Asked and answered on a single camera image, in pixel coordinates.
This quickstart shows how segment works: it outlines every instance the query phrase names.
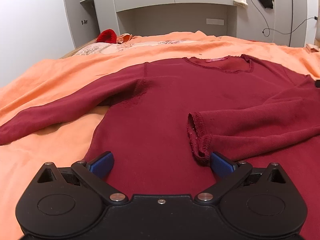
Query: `cabinet door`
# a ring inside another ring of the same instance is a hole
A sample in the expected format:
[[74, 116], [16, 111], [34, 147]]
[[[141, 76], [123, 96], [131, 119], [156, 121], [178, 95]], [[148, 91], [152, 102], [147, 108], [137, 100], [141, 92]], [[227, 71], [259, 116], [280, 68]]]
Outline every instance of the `cabinet door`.
[[99, 34], [97, 16], [92, 2], [81, 0], [64, 0], [67, 18], [75, 47], [93, 40]]

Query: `pink label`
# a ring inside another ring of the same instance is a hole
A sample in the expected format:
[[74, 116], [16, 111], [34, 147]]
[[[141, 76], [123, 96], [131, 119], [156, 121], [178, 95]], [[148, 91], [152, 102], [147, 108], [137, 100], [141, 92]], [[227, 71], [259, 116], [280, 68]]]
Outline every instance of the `pink label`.
[[213, 59], [206, 59], [206, 63], [209, 63], [209, 62], [214, 62], [214, 61], [220, 61], [220, 60], [225, 60], [227, 59], [228, 57], [221, 57], [221, 58], [213, 58]]

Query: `sweater sleeve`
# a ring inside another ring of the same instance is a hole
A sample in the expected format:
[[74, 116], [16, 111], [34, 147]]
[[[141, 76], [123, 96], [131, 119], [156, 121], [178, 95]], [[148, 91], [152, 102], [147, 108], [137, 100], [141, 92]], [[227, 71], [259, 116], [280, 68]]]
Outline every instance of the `sweater sleeve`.
[[193, 112], [188, 135], [199, 163], [218, 151], [238, 161], [288, 147], [320, 134], [320, 91], [309, 80], [262, 105]]
[[0, 126], [0, 145], [20, 139], [51, 124], [76, 120], [97, 105], [112, 105], [132, 98], [146, 89], [143, 76], [144, 64], [131, 66], [103, 76], [69, 96], [43, 106], [22, 110]]

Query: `white wall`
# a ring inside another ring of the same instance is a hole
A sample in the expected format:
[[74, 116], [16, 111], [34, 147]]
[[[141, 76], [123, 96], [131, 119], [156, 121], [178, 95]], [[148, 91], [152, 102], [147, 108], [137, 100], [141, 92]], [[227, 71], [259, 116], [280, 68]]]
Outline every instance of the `white wall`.
[[[289, 33], [291, 31], [292, 0], [275, 0], [274, 12], [274, 26], [270, 28], [282, 33]], [[273, 42], [275, 44], [289, 46], [290, 35], [282, 35], [274, 31], [271, 31], [270, 35], [273, 36]]]
[[[308, 0], [308, 18], [318, 16], [319, 0]], [[316, 36], [316, 20], [307, 21], [307, 33], [305, 44], [314, 44]]]
[[73, 49], [63, 0], [0, 0], [0, 87]]

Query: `orange blanket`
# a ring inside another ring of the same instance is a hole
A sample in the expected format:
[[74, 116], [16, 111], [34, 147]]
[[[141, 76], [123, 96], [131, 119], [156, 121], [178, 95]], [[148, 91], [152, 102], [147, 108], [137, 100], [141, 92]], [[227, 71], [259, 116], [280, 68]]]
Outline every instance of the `orange blanket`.
[[[130, 65], [164, 58], [218, 58], [248, 54], [310, 74], [315, 79], [320, 77], [320, 52], [311, 53], [305, 48], [288, 48], [227, 36], [206, 36], [201, 32], [138, 36], [121, 46], [113, 51], [102, 50], [100, 54], [43, 60], [32, 66], [0, 90], [0, 125], [25, 108], [67, 96], [101, 76]], [[0, 146], [0, 239], [17, 240], [22, 236], [15, 219], [15, 205], [40, 166], [47, 161], [58, 167], [70, 166], [82, 159], [94, 129], [107, 110], [108, 107], [96, 107], [74, 122], [52, 125]]]

